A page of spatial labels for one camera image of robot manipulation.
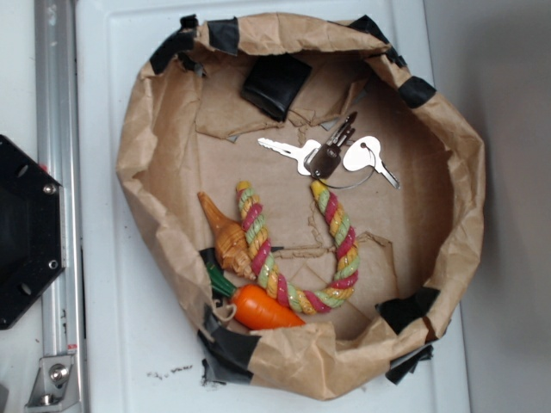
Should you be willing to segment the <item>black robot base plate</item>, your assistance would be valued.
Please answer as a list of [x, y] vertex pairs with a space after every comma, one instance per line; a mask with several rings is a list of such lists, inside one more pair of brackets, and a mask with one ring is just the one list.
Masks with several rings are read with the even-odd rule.
[[64, 269], [61, 186], [1, 137], [1, 329], [12, 328]]

